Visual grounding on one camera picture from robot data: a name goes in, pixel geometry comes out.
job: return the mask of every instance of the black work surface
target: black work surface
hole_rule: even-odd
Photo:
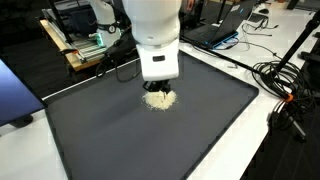
[[[141,75],[119,83],[114,72],[47,100],[52,133],[72,179],[184,179],[200,163],[258,89],[180,53],[169,110],[142,100]],[[135,63],[120,76],[135,72]]]

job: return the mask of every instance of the laptop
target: laptop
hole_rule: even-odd
[[[234,4],[219,27],[204,23],[195,29],[182,33],[182,39],[213,49],[222,42],[238,35],[238,27],[243,20],[248,18],[255,3],[256,0],[245,0]]]

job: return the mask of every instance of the monitor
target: monitor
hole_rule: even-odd
[[[0,59],[0,126],[45,108],[9,65]]]

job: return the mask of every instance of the desk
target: desk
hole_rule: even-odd
[[[40,24],[43,29],[48,33],[53,42],[58,46],[59,50],[69,49],[66,43],[59,37],[57,32],[55,32],[51,26],[48,24],[48,20],[40,20]],[[78,57],[72,53],[66,54],[66,59],[68,63],[72,66],[74,71],[80,71],[88,67],[94,66],[100,62],[100,59],[88,61],[86,63],[81,63]]]
[[[270,26],[279,24],[279,28],[264,31],[272,33],[272,37],[249,36],[249,41],[269,47],[279,56],[283,56],[311,19],[312,16],[308,14],[309,12],[301,10],[284,11],[270,8]],[[316,38],[310,36],[298,52],[310,51],[315,42]],[[257,86],[251,74],[243,68],[228,68],[232,65],[231,63],[194,50],[189,44],[180,44],[180,49]],[[273,60],[272,54],[264,49],[252,46],[250,51],[245,50],[246,45],[239,44],[221,53],[251,66],[257,62]],[[290,62],[298,67],[304,63],[297,56],[294,56]],[[268,132],[268,114],[278,101],[260,89],[259,96],[231,125],[189,179],[240,179]],[[3,135],[0,138],[0,162],[5,162],[0,163],[0,179],[66,179],[44,111],[35,113],[34,117],[35,122],[22,129],[15,129],[10,125],[0,128],[0,134]]]

